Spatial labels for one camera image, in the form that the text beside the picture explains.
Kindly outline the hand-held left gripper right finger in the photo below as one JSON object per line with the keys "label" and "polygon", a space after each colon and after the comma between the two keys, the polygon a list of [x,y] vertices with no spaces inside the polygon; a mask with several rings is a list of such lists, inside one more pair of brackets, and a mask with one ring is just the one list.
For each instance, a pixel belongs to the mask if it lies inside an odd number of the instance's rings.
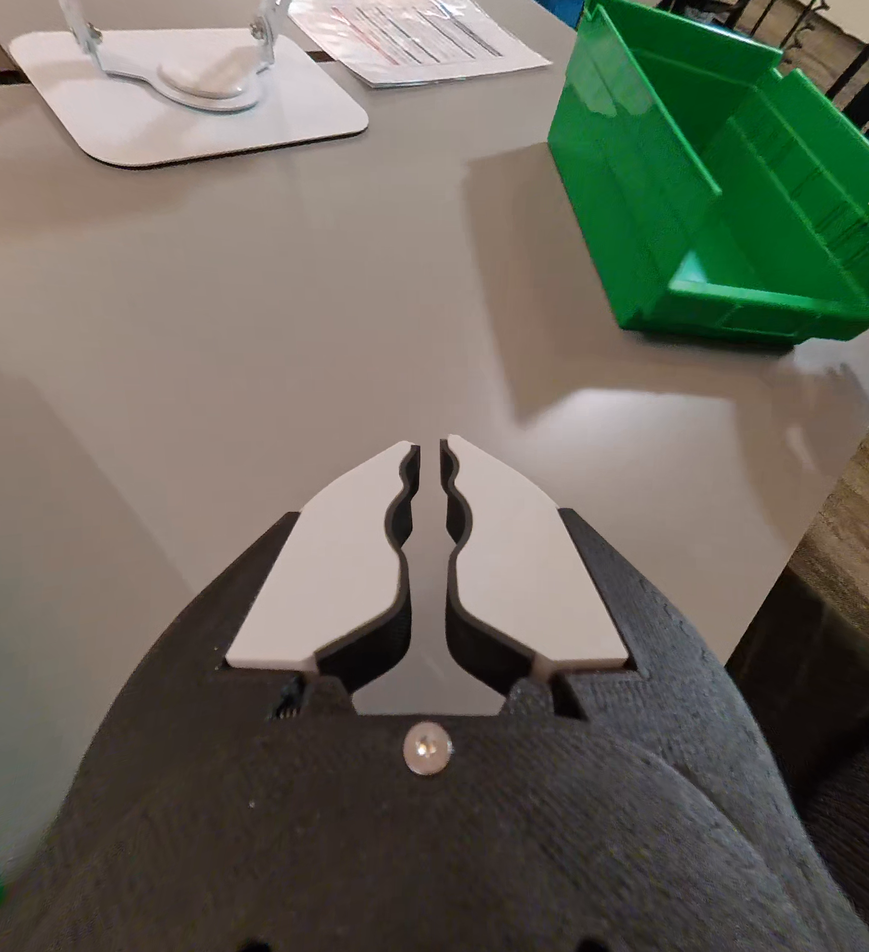
{"label": "hand-held left gripper right finger", "polygon": [[629,650],[557,504],[458,435],[440,459],[452,659],[502,695],[523,678],[624,668]]}

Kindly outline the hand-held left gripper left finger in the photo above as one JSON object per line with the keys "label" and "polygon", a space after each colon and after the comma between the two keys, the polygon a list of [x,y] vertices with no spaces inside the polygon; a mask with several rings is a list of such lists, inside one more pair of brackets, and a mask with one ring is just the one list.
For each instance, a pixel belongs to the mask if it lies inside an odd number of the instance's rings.
{"label": "hand-held left gripper left finger", "polygon": [[401,441],[302,507],[227,651],[230,668],[330,676],[356,692],[404,658],[403,547],[419,473],[420,447]]}

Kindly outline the grey desk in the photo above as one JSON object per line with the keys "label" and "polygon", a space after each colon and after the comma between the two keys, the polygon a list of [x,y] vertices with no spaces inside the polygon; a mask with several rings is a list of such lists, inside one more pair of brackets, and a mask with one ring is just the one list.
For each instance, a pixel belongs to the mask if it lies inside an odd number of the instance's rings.
{"label": "grey desk", "polygon": [[546,138],[551,61],[374,90],[363,134],[152,171],[0,87],[0,877],[28,865],[155,640],[285,512],[421,446],[404,660],[360,711],[490,715],[444,644],[439,444],[578,512],[726,660],[869,430],[869,337],[785,355],[627,334]]}

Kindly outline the white document stand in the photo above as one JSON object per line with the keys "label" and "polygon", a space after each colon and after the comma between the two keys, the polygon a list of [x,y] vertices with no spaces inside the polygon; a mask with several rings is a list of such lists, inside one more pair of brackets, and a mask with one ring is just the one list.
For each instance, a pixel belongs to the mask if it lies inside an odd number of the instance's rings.
{"label": "white document stand", "polygon": [[245,29],[98,30],[59,2],[67,30],[15,37],[10,54],[92,159],[152,169],[357,136],[368,113],[285,34],[289,2]]}

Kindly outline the laminated paper sheet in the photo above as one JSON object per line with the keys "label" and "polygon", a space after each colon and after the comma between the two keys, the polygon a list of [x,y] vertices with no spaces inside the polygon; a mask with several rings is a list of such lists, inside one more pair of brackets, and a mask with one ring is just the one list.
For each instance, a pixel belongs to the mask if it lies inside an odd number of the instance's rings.
{"label": "laminated paper sheet", "polygon": [[550,61],[467,1],[293,1],[299,30],[371,89],[543,68]]}

